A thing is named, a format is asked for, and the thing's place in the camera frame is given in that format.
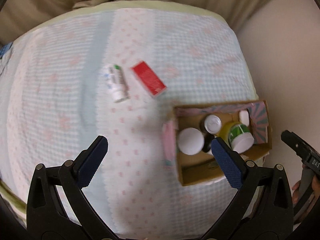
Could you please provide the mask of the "person's right hand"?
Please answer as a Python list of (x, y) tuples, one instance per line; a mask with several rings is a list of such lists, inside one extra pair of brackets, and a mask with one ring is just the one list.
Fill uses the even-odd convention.
[[(293, 205), (296, 205), (298, 203), (299, 187), (300, 187), (300, 180), (298, 182), (296, 182), (296, 184), (292, 188), (292, 190), (293, 190), (293, 194), (292, 194)], [(310, 197), (308, 208), (305, 210), (304, 213), (302, 213), (298, 217), (298, 219), (297, 219), (298, 222), (302, 222), (306, 218), (306, 216), (309, 214), (309, 212), (312, 210), (313, 206), (317, 202), (317, 199), (319, 198), (320, 184), (319, 184), (319, 180), (316, 176), (314, 176), (313, 180), (312, 180), (312, 189), (313, 189), (313, 194)]]

